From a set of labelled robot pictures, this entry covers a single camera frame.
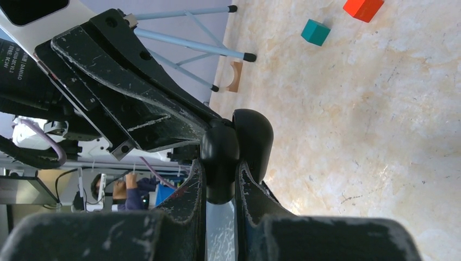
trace beige marble surface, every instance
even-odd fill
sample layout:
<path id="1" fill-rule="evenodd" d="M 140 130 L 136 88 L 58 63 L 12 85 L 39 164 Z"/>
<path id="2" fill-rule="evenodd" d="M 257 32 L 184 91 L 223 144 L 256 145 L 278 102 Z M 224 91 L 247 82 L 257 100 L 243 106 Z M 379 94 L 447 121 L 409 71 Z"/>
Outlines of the beige marble surface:
<path id="1" fill-rule="evenodd" d="M 461 1 L 386 0 L 370 23 L 333 0 L 235 0 L 225 44 L 254 52 L 225 117 L 275 130 L 265 180 L 296 214 L 395 219 L 425 260 L 461 260 Z M 332 31 L 305 42 L 308 19 Z M 221 58 L 215 83 L 232 81 Z"/>

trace purple cable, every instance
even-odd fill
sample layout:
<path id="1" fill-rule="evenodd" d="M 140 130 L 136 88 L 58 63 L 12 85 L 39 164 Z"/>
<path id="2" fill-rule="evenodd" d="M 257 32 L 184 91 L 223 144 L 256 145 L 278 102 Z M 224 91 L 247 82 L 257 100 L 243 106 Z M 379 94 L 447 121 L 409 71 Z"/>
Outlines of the purple cable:
<path id="1" fill-rule="evenodd" d="M 156 176 L 160 181 L 162 181 L 163 183 L 165 183 L 165 185 L 167 185 L 169 188 L 172 188 L 174 190 L 176 190 L 177 188 L 173 185 L 171 185 L 170 182 L 166 181 L 164 178 L 162 178 L 153 168 L 152 166 L 149 164 L 149 162 L 147 162 L 147 160 L 144 158 L 144 157 L 139 157 L 143 162 L 144 164 L 146 164 L 146 167 L 152 172 L 152 174 L 154 174 L 154 176 Z"/>
<path id="2" fill-rule="evenodd" d="M 64 149 L 52 138 L 50 138 L 46 133 L 39 127 L 37 127 L 33 121 L 21 119 L 21 123 L 29 127 L 33 130 L 38 136 L 42 137 L 48 144 L 50 144 L 51 148 L 56 152 L 58 155 L 58 162 L 59 165 L 64 165 L 67 161 L 67 155 Z"/>

